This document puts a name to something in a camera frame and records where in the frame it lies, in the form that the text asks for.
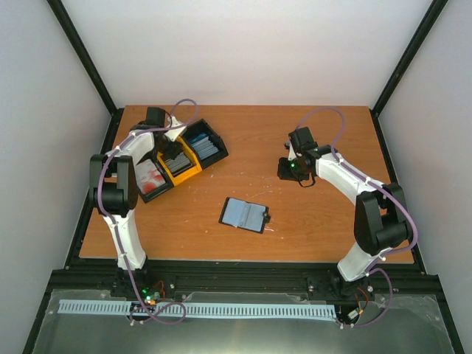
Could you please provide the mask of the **black card holder wallet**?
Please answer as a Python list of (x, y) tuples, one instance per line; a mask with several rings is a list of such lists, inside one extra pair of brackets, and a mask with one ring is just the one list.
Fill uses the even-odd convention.
[(270, 220), (267, 206), (228, 197), (223, 204), (218, 223), (262, 234)]

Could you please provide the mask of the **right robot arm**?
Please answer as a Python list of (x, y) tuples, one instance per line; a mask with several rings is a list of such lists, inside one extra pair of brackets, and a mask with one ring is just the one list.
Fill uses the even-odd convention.
[(355, 207), (355, 242), (337, 269), (346, 282), (354, 282), (370, 273), (378, 260), (398, 249), (404, 241), (413, 246), (417, 228), (406, 210), (402, 188), (370, 178), (347, 162), (330, 146), (319, 146), (306, 127), (288, 135), (288, 157), (279, 159), (277, 175), (309, 187), (322, 179), (345, 195)]

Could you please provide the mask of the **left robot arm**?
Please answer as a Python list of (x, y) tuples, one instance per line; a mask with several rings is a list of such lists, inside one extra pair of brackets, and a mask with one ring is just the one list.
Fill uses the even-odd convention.
[(135, 221), (140, 196), (149, 200), (170, 186), (156, 154), (176, 142), (184, 126), (163, 108), (150, 107), (115, 148), (95, 154), (89, 165), (89, 198), (106, 222), (117, 251), (117, 265), (141, 269), (146, 253)]

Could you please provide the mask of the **right black card bin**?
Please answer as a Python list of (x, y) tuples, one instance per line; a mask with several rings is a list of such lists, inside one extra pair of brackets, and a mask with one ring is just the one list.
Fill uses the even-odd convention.
[(181, 137), (196, 155), (202, 170), (229, 155), (223, 139), (204, 119), (188, 125)]

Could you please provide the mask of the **black card bin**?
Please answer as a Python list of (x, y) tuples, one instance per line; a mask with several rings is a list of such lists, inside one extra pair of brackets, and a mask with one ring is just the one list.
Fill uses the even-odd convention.
[(173, 183), (157, 159), (144, 157), (136, 166), (136, 185), (145, 203), (173, 188)]
[(188, 125), (181, 137), (196, 155), (202, 170), (229, 155), (223, 139), (204, 119)]

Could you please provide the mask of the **dark grey card stack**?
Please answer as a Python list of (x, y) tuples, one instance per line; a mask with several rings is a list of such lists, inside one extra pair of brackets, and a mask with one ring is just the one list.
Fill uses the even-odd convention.
[(165, 160), (164, 164), (173, 177), (176, 177), (193, 167), (192, 161), (184, 151), (180, 152), (180, 154), (178, 154), (174, 159)]

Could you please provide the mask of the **blue card stack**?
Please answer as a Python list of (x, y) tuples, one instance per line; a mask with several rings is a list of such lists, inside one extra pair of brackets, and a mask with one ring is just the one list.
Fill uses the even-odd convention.
[(200, 160), (209, 158), (219, 152), (218, 147), (212, 142), (209, 135), (200, 133), (189, 139), (190, 147), (196, 152)]

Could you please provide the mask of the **red white card stack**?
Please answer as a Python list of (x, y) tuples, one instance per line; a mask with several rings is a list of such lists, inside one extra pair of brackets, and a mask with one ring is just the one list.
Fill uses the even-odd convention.
[(137, 186), (144, 195), (152, 193), (166, 183), (163, 175), (150, 159), (139, 163), (135, 168), (135, 172)]

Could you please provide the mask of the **left black card bin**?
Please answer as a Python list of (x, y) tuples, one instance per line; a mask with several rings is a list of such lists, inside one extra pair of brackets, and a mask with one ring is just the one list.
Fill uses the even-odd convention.
[(136, 185), (145, 203), (173, 188), (173, 183), (157, 159), (144, 157), (136, 166)]

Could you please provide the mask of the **yellow card bin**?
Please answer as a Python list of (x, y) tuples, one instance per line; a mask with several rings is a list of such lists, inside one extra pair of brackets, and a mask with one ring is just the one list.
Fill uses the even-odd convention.
[(178, 137), (177, 142), (180, 143), (180, 150), (174, 159), (170, 158), (170, 154), (157, 153), (157, 161), (174, 187), (202, 171), (196, 152), (182, 137)]

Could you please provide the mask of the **small electronics board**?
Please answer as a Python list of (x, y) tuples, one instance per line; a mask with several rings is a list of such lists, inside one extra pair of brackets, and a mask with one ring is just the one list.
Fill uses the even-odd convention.
[(156, 305), (158, 302), (166, 300), (164, 282), (159, 280), (154, 285), (143, 288), (141, 295), (146, 305)]

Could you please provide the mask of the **left black frame post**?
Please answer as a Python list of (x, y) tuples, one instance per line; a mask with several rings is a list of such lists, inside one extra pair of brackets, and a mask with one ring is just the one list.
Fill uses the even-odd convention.
[(99, 94), (107, 112), (113, 116), (117, 112), (117, 107), (66, 7), (61, 0), (47, 0), (46, 2), (85, 69), (91, 83)]

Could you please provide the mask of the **black frame post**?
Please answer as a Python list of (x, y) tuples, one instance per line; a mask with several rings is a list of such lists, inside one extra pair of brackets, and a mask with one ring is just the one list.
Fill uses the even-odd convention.
[(387, 103), (395, 92), (395, 89), (398, 87), (402, 77), (408, 70), (416, 54), (419, 52), (423, 42), (435, 25), (437, 19), (440, 17), (447, 3), (448, 0), (431, 1), (427, 11), (418, 24), (417, 29), (414, 31), (413, 36), (403, 51), (403, 54), (400, 56), (397, 65), (389, 76), (389, 79), (387, 80), (378, 99), (375, 101), (375, 104), (371, 109), (374, 119), (378, 119), (381, 115), (381, 112), (386, 107)]
[(107, 112), (113, 116), (117, 112), (117, 107), (66, 7), (61, 0), (47, 0), (46, 2), (85, 69), (91, 83), (99, 94)]

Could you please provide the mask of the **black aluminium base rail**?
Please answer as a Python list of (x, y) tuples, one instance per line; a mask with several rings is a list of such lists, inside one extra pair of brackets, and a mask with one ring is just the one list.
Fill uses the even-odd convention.
[[(352, 285), (342, 284), (333, 263), (247, 263), (149, 260), (135, 272), (139, 288), (164, 283), (166, 297), (178, 299), (196, 291), (300, 295), (310, 301), (340, 305), (356, 297), (433, 295), (445, 301), (439, 278), (418, 265), (383, 265)], [(44, 299), (59, 290), (106, 290), (112, 296), (135, 299), (128, 274), (111, 260), (85, 259), (52, 272)]]

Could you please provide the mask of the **right black frame post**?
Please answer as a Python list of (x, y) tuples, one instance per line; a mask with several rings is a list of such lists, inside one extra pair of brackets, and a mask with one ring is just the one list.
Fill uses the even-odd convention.
[(427, 11), (418, 24), (417, 29), (414, 31), (413, 36), (403, 51), (403, 54), (400, 56), (397, 65), (389, 76), (389, 79), (387, 80), (378, 99), (375, 101), (375, 104), (371, 109), (374, 119), (378, 119), (381, 115), (381, 112), (386, 107), (387, 103), (395, 92), (395, 89), (398, 87), (402, 77), (408, 70), (416, 54), (419, 52), (423, 42), (435, 25), (437, 19), (440, 17), (447, 3), (448, 0), (431, 1)]

